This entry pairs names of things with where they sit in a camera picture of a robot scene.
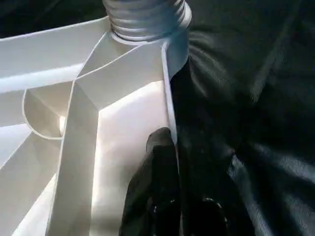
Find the metal threaded fitting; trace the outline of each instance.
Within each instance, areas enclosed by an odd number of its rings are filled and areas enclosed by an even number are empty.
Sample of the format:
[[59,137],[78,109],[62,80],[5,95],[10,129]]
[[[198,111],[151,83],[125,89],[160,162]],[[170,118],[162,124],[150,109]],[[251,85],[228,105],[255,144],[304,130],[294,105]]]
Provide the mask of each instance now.
[[129,41],[152,41],[178,28],[185,0],[103,0],[112,30]]

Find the curved white plastic piece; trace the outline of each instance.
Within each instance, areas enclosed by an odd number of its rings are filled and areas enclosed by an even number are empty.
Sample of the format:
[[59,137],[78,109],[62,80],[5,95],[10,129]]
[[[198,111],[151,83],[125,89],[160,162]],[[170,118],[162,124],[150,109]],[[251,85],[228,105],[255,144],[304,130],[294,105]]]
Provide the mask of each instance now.
[[169,80],[186,30],[134,43],[103,18],[0,39],[0,52],[1,235],[117,236],[149,134],[168,126],[176,143]]

